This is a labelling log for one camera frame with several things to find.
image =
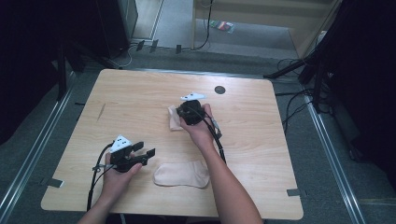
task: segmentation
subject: table surface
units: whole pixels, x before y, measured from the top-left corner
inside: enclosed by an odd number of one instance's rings
[[[215,93],[217,86],[225,88]],[[103,70],[99,75],[53,178],[64,185],[48,187],[41,206],[46,210],[85,211],[92,167],[102,149],[119,134],[143,141],[145,153],[155,157],[134,176],[112,212],[189,217],[217,217],[213,191],[194,187],[160,187],[153,174],[166,162],[202,161],[185,131],[171,131],[168,106],[179,106],[180,96],[207,96],[223,136],[227,165],[246,188],[263,218],[300,219],[303,208],[272,83],[249,79],[190,74]],[[102,189],[99,180],[93,194]]]

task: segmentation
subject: tan fabric piece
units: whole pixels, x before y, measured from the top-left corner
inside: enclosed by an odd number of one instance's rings
[[[200,161],[164,163],[154,173],[154,183],[160,186],[192,186],[204,188],[209,172]]]
[[[174,105],[171,105],[168,107],[169,111],[169,126],[172,131],[177,131],[177,130],[183,130],[182,127],[180,127],[180,117],[178,116],[178,113],[176,112],[176,107]]]

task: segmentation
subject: person's right hand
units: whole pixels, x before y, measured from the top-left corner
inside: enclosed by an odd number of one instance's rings
[[[213,118],[209,104],[202,105],[202,108],[210,118]],[[207,123],[212,125],[210,118],[205,116]],[[187,125],[186,121],[180,118],[180,126],[190,134],[192,142],[195,143],[201,151],[207,148],[214,148],[213,135],[210,133],[205,122],[201,121],[195,125]]]

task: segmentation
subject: finger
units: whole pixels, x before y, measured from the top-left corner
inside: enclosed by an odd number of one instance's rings
[[[135,175],[135,174],[137,174],[137,173],[140,171],[140,169],[142,169],[142,167],[143,167],[143,164],[139,162],[139,163],[135,164],[135,165],[128,171],[128,174],[130,174],[130,175]]]
[[[180,127],[182,127],[183,129],[184,129],[185,127],[187,127],[186,120],[184,120],[182,117],[180,117]]]
[[[210,118],[213,118],[212,109],[210,108],[210,104],[204,104],[204,105],[202,105],[202,108],[204,109],[204,111],[206,112],[206,114],[207,114]]]
[[[111,157],[111,154],[109,152],[107,152],[106,156],[105,156],[105,164],[110,164],[110,157]]]

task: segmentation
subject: hand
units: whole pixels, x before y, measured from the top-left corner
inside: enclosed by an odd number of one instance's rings
[[[106,154],[105,164],[110,164],[110,153]],[[113,168],[107,170],[103,177],[102,193],[95,205],[81,218],[78,224],[106,223],[106,217],[113,205],[127,189],[132,177],[142,168],[142,163],[135,164],[128,172],[120,173]]]
[[[106,154],[106,164],[110,164],[110,153],[108,152]],[[102,198],[106,202],[114,204],[125,192],[132,177],[140,171],[142,166],[142,163],[135,164],[125,173],[120,173],[112,168],[105,172],[100,199]]]
[[[209,104],[202,105],[202,108],[210,118],[213,118]],[[206,117],[205,120],[212,125],[210,118]],[[201,121],[195,125],[187,125],[186,121],[180,117],[180,126],[190,134],[192,142],[201,151],[206,148],[214,148],[213,135],[210,133],[205,122]]]

